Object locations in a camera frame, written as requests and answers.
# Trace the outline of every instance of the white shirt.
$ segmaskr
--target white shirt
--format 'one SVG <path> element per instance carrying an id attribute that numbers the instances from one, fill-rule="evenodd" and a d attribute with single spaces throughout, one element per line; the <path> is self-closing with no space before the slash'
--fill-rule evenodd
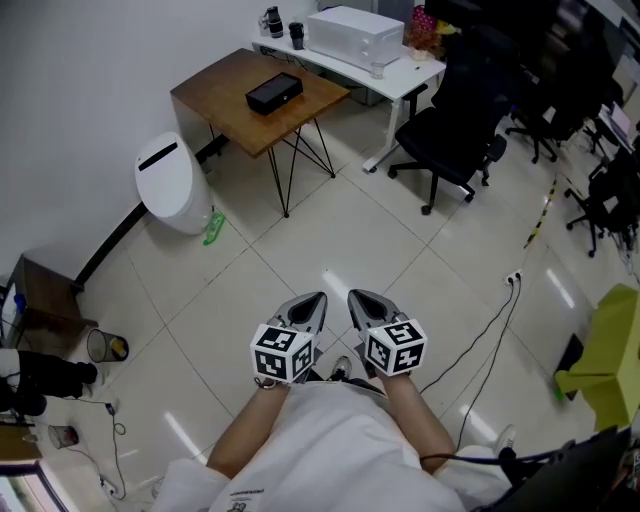
<path id="1" fill-rule="evenodd" d="M 18 351 L 15 348 L 0 348 L 0 377 L 6 378 L 9 375 L 14 375 L 7 379 L 7 384 L 15 390 L 20 384 L 20 359 L 18 358 Z"/>
<path id="2" fill-rule="evenodd" d="M 388 405 L 350 384 L 294 385 L 269 440 L 233 480 L 174 461 L 153 512 L 462 512 L 479 504 L 422 470 Z M 457 468 L 455 481 L 464 484 L 464 474 Z M 490 475 L 481 487 L 491 502 L 509 484 Z"/>

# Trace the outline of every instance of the caution tape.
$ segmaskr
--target caution tape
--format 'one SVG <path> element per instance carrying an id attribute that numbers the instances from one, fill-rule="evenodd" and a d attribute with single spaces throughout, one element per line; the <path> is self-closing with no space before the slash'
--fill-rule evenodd
<path id="1" fill-rule="evenodd" d="M 538 231 L 540 231 L 540 226 L 542 226 L 544 218 L 546 217 L 547 212 L 549 211 L 549 206 L 551 206 L 551 201 L 553 200 L 553 194 L 556 193 L 557 185 L 558 185 L 558 176 L 556 176 L 553 180 L 553 185 L 551 185 L 551 190 L 549 191 L 549 195 L 547 196 L 547 204 L 545 204 L 544 208 L 542 209 L 542 215 L 540 215 L 540 218 L 538 219 L 538 223 L 536 224 L 536 227 L 533 228 L 533 231 L 529 235 L 529 238 L 527 238 L 527 243 L 524 244 L 525 249 L 529 247 L 531 242 L 533 242 L 533 239 L 538 234 Z"/>

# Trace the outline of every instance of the white appliance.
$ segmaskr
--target white appliance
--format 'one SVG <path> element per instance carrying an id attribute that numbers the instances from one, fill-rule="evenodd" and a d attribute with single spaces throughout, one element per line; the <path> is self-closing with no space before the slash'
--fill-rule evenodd
<path id="1" fill-rule="evenodd" d="M 307 18 L 307 48 L 371 70 L 402 54 L 404 23 L 350 7 L 334 7 Z"/>
<path id="2" fill-rule="evenodd" d="M 183 233 L 205 230 L 212 214 L 209 186 L 177 133 L 163 133 L 147 144 L 134 172 L 140 198 L 155 217 Z"/>

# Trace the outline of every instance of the white desk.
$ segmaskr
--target white desk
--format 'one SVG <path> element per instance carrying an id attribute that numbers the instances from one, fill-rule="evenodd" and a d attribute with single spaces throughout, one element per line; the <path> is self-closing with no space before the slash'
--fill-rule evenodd
<path id="1" fill-rule="evenodd" d="M 442 72 L 445 68 L 442 62 L 435 59 L 415 61 L 409 56 L 409 49 L 405 48 L 406 55 L 384 68 L 384 78 L 376 79 L 368 71 L 333 57 L 307 49 L 294 50 L 291 38 L 287 33 L 278 39 L 256 35 L 251 43 L 257 51 L 259 51 L 260 46 L 264 46 L 330 69 L 391 100 L 391 116 L 389 118 L 386 142 L 384 147 L 364 163 L 363 168 L 367 172 L 374 170 L 397 147 L 394 137 L 398 128 L 400 112 L 402 111 L 402 98 L 416 87 L 421 86 L 427 80 Z"/>
<path id="2" fill-rule="evenodd" d="M 633 149 L 633 144 L 632 144 L 631 140 L 629 140 L 629 137 L 621 136 L 620 133 L 618 133 L 613 128 L 613 123 L 612 123 L 611 119 L 609 118 L 609 109 L 607 107 L 605 107 L 604 105 L 602 105 L 602 108 L 600 109 L 600 113 L 598 114 L 598 118 L 616 136 L 616 139 L 618 139 L 618 142 L 620 143 L 620 146 L 622 146 L 624 149 L 626 149 L 629 153 L 633 153 L 635 151 Z"/>

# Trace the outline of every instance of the black metal table leg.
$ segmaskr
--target black metal table leg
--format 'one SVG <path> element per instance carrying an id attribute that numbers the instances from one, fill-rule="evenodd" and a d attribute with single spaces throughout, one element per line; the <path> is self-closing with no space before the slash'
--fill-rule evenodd
<path id="1" fill-rule="evenodd" d="M 296 135 L 295 144 L 292 144 L 288 140 L 283 139 L 282 142 L 284 142 L 285 144 L 293 148 L 293 157 L 291 158 L 291 173 L 289 174 L 289 188 L 287 190 L 286 203 L 284 200 L 284 195 L 282 193 L 282 184 L 280 183 L 280 175 L 278 174 L 278 163 L 276 162 L 276 154 L 273 151 L 273 147 L 267 150 L 267 154 L 269 155 L 269 163 L 271 164 L 271 170 L 273 171 L 273 179 L 275 180 L 276 187 L 278 188 L 278 196 L 280 196 L 280 203 L 282 204 L 282 211 L 284 212 L 285 218 L 289 217 L 289 200 L 291 198 L 291 184 L 293 182 L 293 169 L 296 163 L 296 153 L 298 152 L 302 153 L 303 156 L 306 156 L 309 160 L 311 160 L 314 164 L 320 167 L 323 171 L 329 173 L 332 178 L 336 177 L 336 173 L 333 170 L 333 165 L 331 164 L 331 157 L 329 156 L 329 151 L 327 150 L 327 145 L 325 144 L 324 137 L 322 136 L 322 132 L 320 131 L 320 125 L 318 124 L 318 121 L 316 119 L 314 119 L 313 122 L 315 123 L 316 128 L 318 130 L 318 134 L 320 135 L 320 141 L 322 142 L 324 153 L 327 156 L 328 164 L 326 164 L 324 160 L 320 158 L 320 155 L 318 155 L 318 153 L 316 153 L 316 151 L 309 145 L 309 143 L 306 140 L 304 140 L 304 137 L 302 137 L 302 135 L 300 134 L 300 132 L 302 131 L 302 126 L 294 132 Z M 311 157 L 309 154 L 305 153 L 298 147 L 298 144 L 300 141 L 302 141 L 302 143 L 305 146 L 307 146 L 307 148 L 309 149 L 309 151 L 311 151 L 311 153 L 313 153 L 315 158 Z"/>
<path id="2" fill-rule="evenodd" d="M 320 125 L 318 124 L 318 120 L 313 118 L 313 122 L 316 124 L 316 129 L 318 130 L 318 135 L 320 135 L 320 140 L 322 141 L 322 147 L 324 148 L 324 154 L 327 155 L 327 162 L 329 162 L 329 169 L 331 169 L 331 177 L 335 178 L 336 173 L 333 172 L 333 165 L 331 165 L 331 158 L 329 157 L 329 152 L 327 151 L 327 146 L 324 143 L 324 137 L 322 136 L 322 132 L 320 131 Z"/>
<path id="3" fill-rule="evenodd" d="M 289 218 L 289 200 L 291 199 L 291 184 L 293 183 L 293 169 L 296 163 L 296 153 L 299 151 L 298 142 L 300 140 L 300 130 L 296 132 L 296 144 L 293 148 L 293 157 L 291 158 L 291 173 L 289 174 L 289 188 L 287 190 L 287 202 L 284 202 L 284 196 L 282 195 L 282 185 L 280 184 L 280 175 L 278 174 L 278 163 L 276 161 L 276 154 L 273 151 L 273 147 L 270 147 L 267 150 L 267 154 L 269 155 L 269 163 L 271 164 L 271 171 L 273 172 L 273 179 L 276 182 L 276 187 L 278 189 L 278 196 L 280 196 L 280 204 L 282 204 L 282 211 L 284 213 L 285 218 Z"/>

